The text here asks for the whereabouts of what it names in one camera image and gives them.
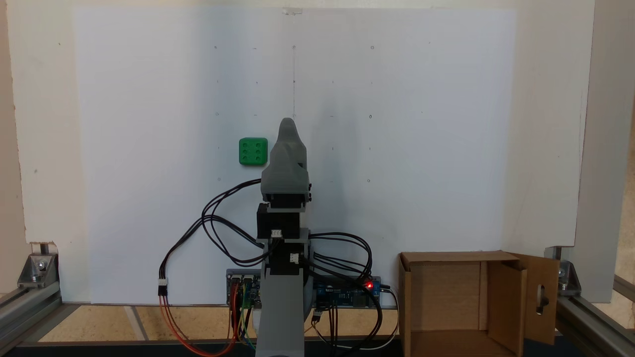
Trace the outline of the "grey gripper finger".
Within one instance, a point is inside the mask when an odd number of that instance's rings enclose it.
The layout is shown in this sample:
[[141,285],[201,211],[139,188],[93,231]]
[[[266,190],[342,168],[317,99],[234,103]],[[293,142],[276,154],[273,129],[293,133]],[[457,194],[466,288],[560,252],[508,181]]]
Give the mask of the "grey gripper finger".
[[290,143],[276,143],[270,152],[270,167],[290,167],[296,165],[295,152]]
[[308,151],[302,142],[295,121],[284,118],[279,127],[279,143],[289,152],[292,161],[300,167],[308,168]]

